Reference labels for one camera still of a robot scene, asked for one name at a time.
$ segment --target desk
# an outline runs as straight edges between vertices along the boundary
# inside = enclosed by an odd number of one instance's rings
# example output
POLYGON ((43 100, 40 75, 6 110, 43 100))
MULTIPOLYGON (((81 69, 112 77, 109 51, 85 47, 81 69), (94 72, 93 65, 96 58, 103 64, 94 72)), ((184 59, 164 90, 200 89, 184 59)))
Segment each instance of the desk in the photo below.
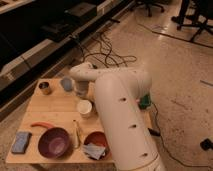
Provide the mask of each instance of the desk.
MULTIPOLYGON (((43 95, 38 86, 31 97, 30 103, 26 109, 21 125, 18 131, 29 131, 32 133, 29 146, 23 155, 14 155, 10 151, 6 159, 6 163, 27 163, 27 164, 44 164, 44 163, 113 163, 112 157, 108 156, 105 160, 94 161, 87 158, 82 146, 75 149, 72 154, 65 155, 60 159, 47 159, 39 154, 37 149, 40 136, 45 129, 42 127, 31 127, 34 122, 49 122, 54 126, 66 129, 72 139, 74 130, 73 120, 77 120, 80 128, 80 140, 84 141, 85 137, 93 131, 103 131, 98 114, 94 111, 92 117, 83 119, 76 110, 76 105, 80 98, 75 93, 65 92, 60 85, 60 79, 41 79, 48 81, 52 89, 50 95, 43 95)), ((87 98, 93 101, 93 85, 90 84, 90 90, 87 98)), ((152 128, 149 113, 142 111, 142 116, 149 128, 152 128)))

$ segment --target green object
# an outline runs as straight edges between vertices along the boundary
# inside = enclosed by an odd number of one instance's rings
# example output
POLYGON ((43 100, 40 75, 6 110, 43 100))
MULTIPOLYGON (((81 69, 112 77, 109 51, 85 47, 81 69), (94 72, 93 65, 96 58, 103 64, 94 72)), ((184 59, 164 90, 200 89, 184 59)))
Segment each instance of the green object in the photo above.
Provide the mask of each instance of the green object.
POLYGON ((140 102, 138 105, 140 109, 146 109, 147 107, 151 106, 150 94, 147 94, 144 97, 140 98, 140 102))

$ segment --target red bowl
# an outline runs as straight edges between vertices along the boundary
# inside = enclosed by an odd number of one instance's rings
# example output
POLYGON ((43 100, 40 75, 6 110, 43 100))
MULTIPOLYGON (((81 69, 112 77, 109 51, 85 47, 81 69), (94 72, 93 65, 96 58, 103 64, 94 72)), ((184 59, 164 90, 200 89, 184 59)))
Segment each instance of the red bowl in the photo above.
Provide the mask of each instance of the red bowl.
POLYGON ((68 132, 63 128, 48 129, 40 138, 38 150, 46 158, 61 157, 70 147, 68 132))
POLYGON ((89 134, 84 140, 84 145, 87 145, 89 143, 93 143, 97 146, 102 146, 102 147, 106 148, 105 156, 101 156, 99 160, 105 159, 109 156, 110 149, 109 149, 109 145, 107 143, 106 136, 103 132, 96 131, 96 132, 92 132, 91 134, 89 134))

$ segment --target cable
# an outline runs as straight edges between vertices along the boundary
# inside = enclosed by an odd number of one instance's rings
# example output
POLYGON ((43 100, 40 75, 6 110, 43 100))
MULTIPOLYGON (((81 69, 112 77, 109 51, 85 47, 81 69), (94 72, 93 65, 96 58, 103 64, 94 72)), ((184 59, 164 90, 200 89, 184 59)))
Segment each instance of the cable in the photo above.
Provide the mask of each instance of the cable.
POLYGON ((163 148, 164 150, 168 153, 169 157, 172 158, 174 161, 178 162, 180 165, 184 166, 184 167, 190 167, 190 168, 208 168, 208 169, 213 169, 213 167, 211 166, 208 166, 208 165, 189 165, 189 164, 186 164, 184 162, 182 162, 181 160, 177 159, 176 157, 174 157, 172 155, 172 153, 169 151, 169 149, 166 147, 165 145, 165 141, 162 137, 162 132, 161 132, 161 128, 158 124, 158 115, 159 115, 159 111, 158 111, 158 108, 156 106, 156 104, 152 101, 152 105, 154 106, 155 110, 156 110, 156 113, 155 113, 155 124, 157 126, 157 129, 160 133, 160 139, 161 139, 161 142, 162 142, 162 145, 163 145, 163 148))
POLYGON ((123 61, 123 62, 120 62, 120 63, 118 63, 117 61, 115 61, 115 60, 112 58, 112 56, 116 56, 116 55, 114 54, 114 52, 113 52, 113 50, 112 50, 112 45, 111 45, 111 43, 110 43, 110 44, 107 44, 107 42, 103 41, 103 42, 107 45, 107 47, 109 48, 109 49, 107 49, 107 48, 104 48, 104 47, 103 47, 101 41, 99 41, 99 40, 97 40, 97 39, 95 39, 95 38, 93 38, 93 37, 92 37, 92 39, 93 39, 94 41, 96 41, 96 42, 99 43, 99 45, 100 45, 100 52, 101 52, 103 55, 105 55, 105 63, 106 63, 107 65, 112 65, 112 66, 113 66, 113 65, 116 65, 117 67, 119 67, 120 64, 124 63, 125 66, 127 67, 127 63, 126 63, 126 61, 125 61, 123 58, 120 58, 120 59, 123 61), (102 51, 102 49, 103 49, 103 50, 108 50, 108 53, 105 54, 105 53, 102 51), (114 61, 115 64, 110 64, 110 63, 108 63, 108 62, 107 62, 107 59, 108 59, 108 58, 113 59, 113 61, 114 61))
POLYGON ((94 32, 93 35, 91 36, 91 39, 96 41, 99 44, 99 52, 91 53, 90 50, 83 46, 80 41, 77 38, 74 38, 71 36, 71 38, 76 42, 76 44, 79 46, 81 52, 82 52, 82 57, 83 57, 83 62, 89 58, 95 58, 98 60, 100 63, 104 64, 105 67, 109 68, 110 66, 117 66, 120 67, 120 65, 124 64, 126 67, 127 62, 135 62, 137 60, 137 57, 133 55, 129 56, 121 56, 118 55, 113 51, 112 44, 110 42, 110 39, 105 35, 105 32, 94 32), (104 58, 104 62, 96 57, 96 55, 99 55, 99 57, 104 58))
POLYGON ((16 48, 10 43, 10 41, 0 32, 1 38, 10 46, 10 48, 13 50, 13 52, 16 53, 16 55, 19 55, 20 53, 16 50, 16 48))
POLYGON ((95 40, 95 41, 97 41, 99 44, 100 44, 100 51, 101 52, 103 52, 102 51, 102 49, 103 50, 109 50, 109 49, 111 49, 110 51, 111 51, 111 53, 109 54, 109 55, 107 55, 106 57, 107 58, 109 58, 109 57, 117 57, 119 60, 121 60, 122 62, 118 62, 118 64, 120 65, 120 64, 124 64, 126 67, 128 66, 127 65, 127 62, 135 62, 135 61, 137 61, 137 57, 135 57, 135 56, 133 56, 133 55, 129 55, 129 56, 121 56, 121 55, 118 55, 117 53, 115 53, 114 51, 113 51, 113 49, 112 49, 112 44, 111 44, 111 42, 110 42, 110 39, 109 38, 107 38, 107 36, 104 34, 104 33, 99 33, 100 35, 99 35, 99 38, 101 39, 100 41, 99 40, 97 40, 97 39, 95 39, 95 38, 93 38, 93 40, 95 40), (102 42, 109 48, 109 49, 107 49, 107 48, 103 48, 102 47, 102 42))

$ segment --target table leg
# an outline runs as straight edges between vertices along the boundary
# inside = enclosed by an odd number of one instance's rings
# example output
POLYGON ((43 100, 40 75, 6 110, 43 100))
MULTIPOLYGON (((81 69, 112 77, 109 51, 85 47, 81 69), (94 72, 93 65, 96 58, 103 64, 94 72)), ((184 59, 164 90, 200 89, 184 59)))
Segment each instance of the table leg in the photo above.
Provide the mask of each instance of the table leg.
POLYGON ((47 171, 44 167, 42 167, 40 164, 30 164, 34 169, 38 171, 47 171))

